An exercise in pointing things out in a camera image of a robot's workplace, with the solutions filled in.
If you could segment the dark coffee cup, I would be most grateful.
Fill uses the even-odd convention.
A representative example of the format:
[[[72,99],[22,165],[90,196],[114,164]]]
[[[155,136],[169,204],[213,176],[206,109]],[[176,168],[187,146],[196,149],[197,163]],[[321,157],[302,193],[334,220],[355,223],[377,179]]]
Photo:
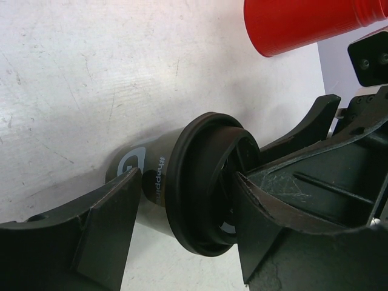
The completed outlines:
[[[105,174],[105,181],[109,182],[132,168],[140,169],[141,198],[136,222],[171,237],[174,234],[167,218],[165,184],[170,157],[181,132],[182,129],[175,129],[125,145]]]

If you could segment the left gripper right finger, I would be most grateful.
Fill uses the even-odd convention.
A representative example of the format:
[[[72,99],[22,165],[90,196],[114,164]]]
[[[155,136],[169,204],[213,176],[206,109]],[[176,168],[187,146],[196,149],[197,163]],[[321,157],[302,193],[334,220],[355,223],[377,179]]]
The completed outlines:
[[[344,228],[233,180],[242,277],[250,290],[386,290],[387,224]]]

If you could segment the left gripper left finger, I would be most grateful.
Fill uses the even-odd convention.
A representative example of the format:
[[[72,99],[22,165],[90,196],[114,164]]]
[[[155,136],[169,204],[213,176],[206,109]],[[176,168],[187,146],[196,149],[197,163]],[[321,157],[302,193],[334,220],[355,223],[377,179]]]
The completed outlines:
[[[141,171],[23,222],[1,224],[2,290],[119,290]]]

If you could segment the black cup lid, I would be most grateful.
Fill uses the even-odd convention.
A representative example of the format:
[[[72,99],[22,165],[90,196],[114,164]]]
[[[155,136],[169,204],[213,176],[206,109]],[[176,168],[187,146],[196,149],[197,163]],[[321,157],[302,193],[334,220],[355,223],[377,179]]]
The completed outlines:
[[[208,112],[184,127],[167,166],[170,228],[189,252],[214,257],[236,243],[232,179],[259,165],[254,137],[232,116]]]

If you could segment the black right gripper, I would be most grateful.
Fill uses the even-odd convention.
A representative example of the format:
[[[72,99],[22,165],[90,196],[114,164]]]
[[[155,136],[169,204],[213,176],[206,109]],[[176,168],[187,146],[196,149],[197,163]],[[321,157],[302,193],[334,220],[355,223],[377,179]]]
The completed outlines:
[[[261,149],[262,164],[242,180],[273,219],[297,210],[334,229],[384,220],[387,199],[387,87],[366,98],[341,131],[327,137],[341,98],[316,98],[289,133]]]

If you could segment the red cylindrical cup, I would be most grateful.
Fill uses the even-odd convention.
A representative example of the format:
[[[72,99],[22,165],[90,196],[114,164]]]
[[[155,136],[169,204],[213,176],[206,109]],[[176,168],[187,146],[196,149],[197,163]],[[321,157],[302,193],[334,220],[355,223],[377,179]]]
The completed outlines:
[[[272,57],[387,19],[387,1],[251,0],[243,7],[254,48]]]

